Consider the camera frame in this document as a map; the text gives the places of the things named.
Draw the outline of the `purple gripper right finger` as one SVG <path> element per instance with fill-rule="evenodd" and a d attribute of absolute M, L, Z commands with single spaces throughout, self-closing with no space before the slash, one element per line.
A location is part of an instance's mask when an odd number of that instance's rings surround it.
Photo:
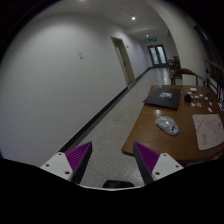
<path fill-rule="evenodd" d="M 183 169 L 168 153 L 158 154 L 137 142 L 133 154 L 145 185 Z"/>

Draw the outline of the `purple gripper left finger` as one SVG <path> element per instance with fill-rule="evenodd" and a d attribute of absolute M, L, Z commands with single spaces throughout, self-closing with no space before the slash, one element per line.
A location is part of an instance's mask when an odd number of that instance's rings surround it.
<path fill-rule="evenodd" d="M 80 184 L 92 154 L 92 143 L 87 142 L 67 153 L 58 152 L 41 169 L 75 184 Z"/>

